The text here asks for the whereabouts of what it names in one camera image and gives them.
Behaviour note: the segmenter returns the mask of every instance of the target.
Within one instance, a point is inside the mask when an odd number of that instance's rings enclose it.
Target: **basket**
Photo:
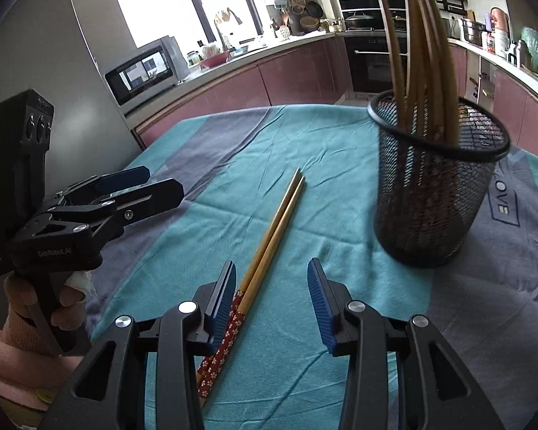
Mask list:
[[[416,110],[412,134],[399,129],[391,90],[374,97],[368,110],[379,126],[374,232],[385,251],[403,264],[443,265],[459,251],[495,164],[510,149],[508,132],[494,116],[462,98],[457,147],[417,136]]]

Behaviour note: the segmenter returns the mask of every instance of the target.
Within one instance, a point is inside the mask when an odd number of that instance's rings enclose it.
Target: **built-in oven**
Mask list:
[[[370,32],[366,35],[345,33],[345,36],[353,91],[376,94],[392,89],[391,60],[384,31]],[[399,34],[397,39],[403,73],[406,73],[408,62],[406,34]]]

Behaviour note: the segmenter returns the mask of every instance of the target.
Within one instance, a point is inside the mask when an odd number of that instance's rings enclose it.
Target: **microwave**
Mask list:
[[[123,114],[189,76],[188,64],[175,37],[162,37],[139,47],[117,67],[104,71],[105,81]]]

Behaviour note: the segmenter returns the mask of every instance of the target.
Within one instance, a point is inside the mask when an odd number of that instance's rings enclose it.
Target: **bowl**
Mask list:
[[[219,53],[218,55],[215,55],[214,57],[205,59],[201,62],[202,66],[212,68],[219,65],[222,65],[223,63],[227,62],[227,58],[229,58],[229,51],[224,51],[223,53]]]

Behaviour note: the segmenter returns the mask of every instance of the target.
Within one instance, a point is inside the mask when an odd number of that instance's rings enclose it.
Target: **wooden chopstick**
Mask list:
[[[297,168],[295,174],[293,175],[293,179],[291,179],[291,183],[289,184],[289,187],[287,188],[287,191],[285,192],[285,195],[283,196],[283,199],[279,204],[279,208],[277,208],[277,212],[275,213],[275,216],[273,216],[273,220],[267,228],[267,231],[265,231],[263,239],[261,240],[259,247],[257,247],[257,251],[255,251],[253,259],[251,260],[251,264],[249,265],[249,267],[247,268],[247,272],[245,272],[245,275],[243,276],[243,280],[239,285],[239,290],[241,292],[244,293],[247,290],[249,284],[251,283],[251,278],[253,278],[253,275],[257,271],[257,267],[259,266],[259,263],[263,258],[265,250],[267,249],[267,246],[269,245],[271,238],[273,237],[273,234],[275,233],[275,230],[277,229],[279,222],[281,221],[283,214],[285,213],[285,210],[287,209],[287,206],[291,200],[291,197],[297,189],[297,185],[299,184],[299,181],[301,179],[301,170]]]
[[[267,245],[267,250],[263,254],[263,257],[259,262],[259,266],[257,267],[253,278],[251,278],[251,283],[249,284],[249,287],[247,288],[247,291],[245,292],[245,295],[243,296],[243,299],[239,304],[237,311],[244,315],[247,315],[247,312],[249,312],[249,309],[251,308],[253,301],[255,300],[255,296],[257,295],[259,287],[261,286],[261,282],[263,281],[263,278],[265,278],[265,274],[267,273],[269,265],[271,264],[271,260],[273,260],[273,255],[275,255],[277,247],[279,246],[279,242],[281,241],[283,233],[285,232],[285,228],[287,228],[287,223],[291,218],[291,214],[293,214],[295,204],[297,203],[297,200],[301,195],[301,190],[303,189],[304,183],[305,177],[302,176],[301,180],[299,181],[299,184],[297,185],[297,188],[295,189],[295,192],[293,193],[293,197],[291,197],[289,205],[287,205],[287,209],[283,214],[283,218],[281,218],[281,221],[277,225],[277,229],[275,230],[271,241]]]
[[[458,144],[458,87],[452,64],[452,54],[450,53],[450,47],[446,39],[445,28],[440,20],[440,12],[436,6],[436,1],[427,1],[432,13],[431,21],[435,28],[436,44],[440,53],[445,142],[451,147],[456,147]]]
[[[255,255],[253,255],[253,259],[251,260],[251,263],[249,264],[249,267],[247,268],[247,271],[245,272],[245,275],[243,276],[243,279],[239,284],[237,292],[233,297],[233,301],[231,304],[231,312],[233,314],[235,314],[235,312],[237,311],[237,307],[241,303],[241,299],[247,291],[249,284],[251,283],[251,278],[253,278],[253,275],[255,274],[257,267],[259,266],[259,262],[261,262],[261,258],[263,257],[263,254],[265,253],[265,250],[267,249],[267,246],[269,245],[269,242],[271,241],[271,238],[273,237],[273,234],[275,233],[275,230],[277,229],[277,226],[279,225],[279,222],[281,221],[283,214],[285,213],[285,210],[287,209],[287,206],[291,201],[291,197],[297,189],[297,185],[299,184],[301,178],[301,170],[297,168],[293,175],[293,179],[291,179],[289,187],[287,188],[287,191],[285,192],[285,195],[283,196],[283,199],[281,200],[281,203],[279,204],[279,207],[277,208],[277,211],[273,216],[273,220],[265,231],[265,234],[263,235],[263,238],[261,239],[261,242],[259,243],[259,246],[255,251]],[[213,357],[214,355],[210,355],[202,359],[201,364],[195,372],[195,380],[197,382],[197,386],[199,386],[199,384],[203,380],[203,376],[211,366],[211,361]]]
[[[383,15],[384,30],[387,35],[388,53],[391,60],[392,89],[396,102],[396,115],[399,126],[406,130],[405,124],[405,80],[403,78],[403,62],[400,59],[399,42],[396,38],[395,25],[392,20],[388,0],[379,0]]]
[[[412,118],[414,116],[414,107],[417,101],[417,91],[422,89],[424,95],[424,86],[421,86],[418,82],[421,73],[419,70],[422,68],[422,59],[420,58],[420,46],[418,40],[418,31],[415,5],[416,0],[405,0],[406,15],[407,15],[407,52],[409,62],[407,63],[407,107],[405,113],[405,125],[406,132],[410,133],[412,128]]]
[[[267,273],[267,270],[271,265],[273,255],[275,255],[277,247],[279,246],[279,242],[281,241],[281,238],[285,232],[285,228],[287,227],[287,223],[291,218],[297,200],[301,195],[304,182],[305,177],[302,177],[297,184],[297,188],[295,189],[295,192],[293,193],[293,196],[291,197],[291,200],[288,203],[287,208],[285,209],[285,212],[283,213],[283,216],[279,221],[279,224],[277,225],[277,228],[273,234],[273,237],[271,238],[271,241],[267,245],[267,249],[265,250],[265,253],[263,254],[259,262],[259,266],[257,267],[253,278],[251,278],[251,283],[247,287],[247,290],[245,292],[245,295],[243,296],[243,299],[241,300],[241,303],[239,304],[237,312],[235,313],[235,316],[233,317],[227,328],[228,334],[226,334],[222,345],[219,347],[219,349],[214,355],[215,366],[212,365],[212,367],[210,367],[210,369],[203,376],[201,385],[198,387],[199,403],[201,404],[201,406],[205,404],[205,400],[211,392],[213,385],[219,379],[219,374],[221,373],[223,364],[225,363],[228,354],[230,353],[232,347],[235,344],[235,339],[239,334],[239,330],[241,329],[241,326],[245,321],[249,309],[253,305],[253,301],[255,300],[255,296],[259,291],[261,282],[263,281],[263,278],[265,277],[265,274]]]
[[[444,104],[442,99],[442,80],[440,75],[440,53],[435,36],[435,27],[432,21],[433,12],[428,0],[418,0],[420,13],[425,27],[425,36],[428,46],[430,70],[426,73],[428,78],[427,94],[429,96],[428,130],[430,140],[442,140],[444,134]]]

